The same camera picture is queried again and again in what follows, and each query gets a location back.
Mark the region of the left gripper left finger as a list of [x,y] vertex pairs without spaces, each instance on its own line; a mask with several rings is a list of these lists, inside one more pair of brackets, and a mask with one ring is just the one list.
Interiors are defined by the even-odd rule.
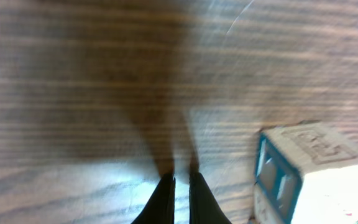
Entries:
[[132,224],[174,224],[175,187],[173,173],[164,174]]

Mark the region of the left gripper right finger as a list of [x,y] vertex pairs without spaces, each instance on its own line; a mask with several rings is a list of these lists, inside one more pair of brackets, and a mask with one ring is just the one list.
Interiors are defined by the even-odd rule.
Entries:
[[231,224],[201,173],[190,175],[190,224]]

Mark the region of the white block blue side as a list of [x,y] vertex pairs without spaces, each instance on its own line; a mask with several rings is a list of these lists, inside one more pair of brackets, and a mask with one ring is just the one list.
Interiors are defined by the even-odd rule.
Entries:
[[358,145],[320,122],[260,130],[251,223],[358,223]]

